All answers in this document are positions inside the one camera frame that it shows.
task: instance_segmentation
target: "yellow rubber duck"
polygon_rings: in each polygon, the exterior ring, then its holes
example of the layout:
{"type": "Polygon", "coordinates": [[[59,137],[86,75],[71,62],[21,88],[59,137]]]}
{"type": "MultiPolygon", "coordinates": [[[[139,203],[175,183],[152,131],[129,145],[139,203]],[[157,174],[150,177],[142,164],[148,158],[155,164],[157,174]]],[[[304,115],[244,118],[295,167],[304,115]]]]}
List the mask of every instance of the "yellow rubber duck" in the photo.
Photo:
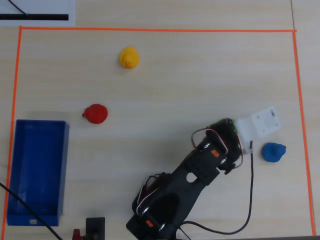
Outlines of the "yellow rubber duck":
{"type": "Polygon", "coordinates": [[[139,54],[133,46],[127,46],[120,53],[119,61],[122,67],[132,69],[139,63],[139,54]]]}

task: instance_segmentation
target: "blue toy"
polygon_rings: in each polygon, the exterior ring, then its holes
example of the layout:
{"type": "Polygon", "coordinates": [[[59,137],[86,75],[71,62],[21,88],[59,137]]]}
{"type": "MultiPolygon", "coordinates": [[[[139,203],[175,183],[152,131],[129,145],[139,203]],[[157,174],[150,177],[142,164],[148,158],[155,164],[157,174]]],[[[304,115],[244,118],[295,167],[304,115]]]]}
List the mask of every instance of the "blue toy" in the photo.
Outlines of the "blue toy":
{"type": "Polygon", "coordinates": [[[263,146],[261,153],[267,162],[276,163],[286,153],[286,146],[274,142],[268,142],[263,146]]]}

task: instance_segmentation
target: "blue bin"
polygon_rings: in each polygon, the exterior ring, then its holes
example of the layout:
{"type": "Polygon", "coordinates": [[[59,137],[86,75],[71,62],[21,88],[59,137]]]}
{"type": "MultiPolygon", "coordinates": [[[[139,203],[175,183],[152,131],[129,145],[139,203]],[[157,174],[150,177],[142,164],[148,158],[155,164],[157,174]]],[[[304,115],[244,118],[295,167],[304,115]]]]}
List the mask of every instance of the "blue bin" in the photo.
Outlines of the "blue bin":
{"type": "MultiPolygon", "coordinates": [[[[69,125],[65,121],[17,120],[10,189],[50,226],[63,212],[69,125]]],[[[9,194],[7,224],[43,226],[9,194]]]]}

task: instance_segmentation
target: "black cable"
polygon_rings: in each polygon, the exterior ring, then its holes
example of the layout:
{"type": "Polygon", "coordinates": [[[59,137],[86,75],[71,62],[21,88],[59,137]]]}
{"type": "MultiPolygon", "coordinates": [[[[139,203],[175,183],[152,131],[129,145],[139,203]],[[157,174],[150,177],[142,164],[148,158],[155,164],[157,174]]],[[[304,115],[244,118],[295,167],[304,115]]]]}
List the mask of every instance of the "black cable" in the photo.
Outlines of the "black cable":
{"type": "Polygon", "coordinates": [[[296,29],[296,28],[295,28],[295,18],[294,18],[294,8],[292,7],[292,0],[290,0],[290,4],[291,4],[291,13],[292,13],[293,29],[296,29]]]}
{"type": "Polygon", "coordinates": [[[148,186],[148,182],[149,182],[149,180],[150,179],[152,179],[152,178],[154,178],[155,180],[158,178],[157,176],[155,176],[155,175],[151,175],[151,176],[149,176],[148,177],[148,179],[146,180],[146,182],[145,182],[145,186],[147,187],[148,186]]]}
{"type": "Polygon", "coordinates": [[[178,227],[178,229],[180,229],[180,231],[183,232],[183,234],[184,234],[189,240],[191,240],[191,238],[188,236],[188,234],[186,234],[185,231],[183,231],[181,227],[178,227]]]}
{"type": "Polygon", "coordinates": [[[217,230],[213,230],[213,229],[210,229],[208,227],[205,227],[197,222],[194,222],[194,221],[184,221],[180,227],[182,225],[185,225],[185,224],[192,224],[192,225],[195,225],[199,228],[202,228],[204,230],[207,230],[209,232],[212,232],[212,233],[215,233],[215,234],[222,234],[222,235],[232,235],[232,234],[236,234],[236,233],[239,233],[240,231],[242,231],[246,226],[247,224],[249,223],[249,220],[250,220],[250,216],[251,216],[251,208],[252,208],[252,192],[253,192],[253,186],[254,186],[254,154],[252,152],[252,144],[253,142],[250,141],[250,149],[251,149],[251,184],[250,184],[250,203],[249,203],[249,213],[248,213],[248,217],[244,223],[244,225],[239,228],[238,230],[236,231],[232,231],[232,232],[224,232],[224,231],[217,231],[217,230]]]}
{"type": "Polygon", "coordinates": [[[17,5],[15,5],[11,0],[8,0],[9,3],[11,3],[17,10],[19,10],[20,13],[22,13],[25,16],[28,16],[24,11],[22,11],[17,5]]]}
{"type": "Polygon", "coordinates": [[[11,191],[9,188],[7,188],[5,185],[3,185],[0,182],[0,186],[3,187],[8,193],[10,193],[12,196],[14,196],[19,202],[43,225],[45,225],[52,233],[55,235],[55,237],[59,240],[63,240],[56,232],[52,229],[41,217],[39,217],[38,214],[36,214],[17,194],[15,194],[13,191],[11,191]]]}

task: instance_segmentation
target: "black stripe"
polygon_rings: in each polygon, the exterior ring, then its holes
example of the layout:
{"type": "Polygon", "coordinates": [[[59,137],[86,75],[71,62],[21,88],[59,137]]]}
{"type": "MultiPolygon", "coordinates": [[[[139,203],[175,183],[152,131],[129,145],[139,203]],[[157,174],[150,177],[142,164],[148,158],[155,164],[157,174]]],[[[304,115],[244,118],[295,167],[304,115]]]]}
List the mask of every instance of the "black stripe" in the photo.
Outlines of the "black stripe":
{"type": "Polygon", "coordinates": [[[0,14],[0,20],[51,20],[68,21],[69,14],[0,14]]]}

